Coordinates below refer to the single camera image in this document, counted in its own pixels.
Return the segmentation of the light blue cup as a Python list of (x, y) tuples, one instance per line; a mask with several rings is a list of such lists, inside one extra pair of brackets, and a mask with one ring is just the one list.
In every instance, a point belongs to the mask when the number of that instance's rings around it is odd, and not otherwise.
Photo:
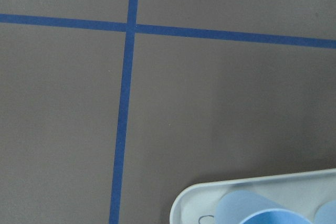
[(314, 216), (315, 224), (336, 224), (336, 200), (323, 204)]
[(306, 217), (247, 190), (237, 190), (218, 202), (215, 223), (310, 223)]

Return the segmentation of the white plastic serving tray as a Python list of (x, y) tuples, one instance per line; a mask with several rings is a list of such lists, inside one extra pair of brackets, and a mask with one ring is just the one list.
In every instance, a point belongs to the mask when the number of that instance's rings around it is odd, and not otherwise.
[(335, 200), (335, 169), (195, 184), (175, 199), (170, 223), (215, 223), (218, 202), (237, 190), (257, 193), (314, 223), (317, 210)]

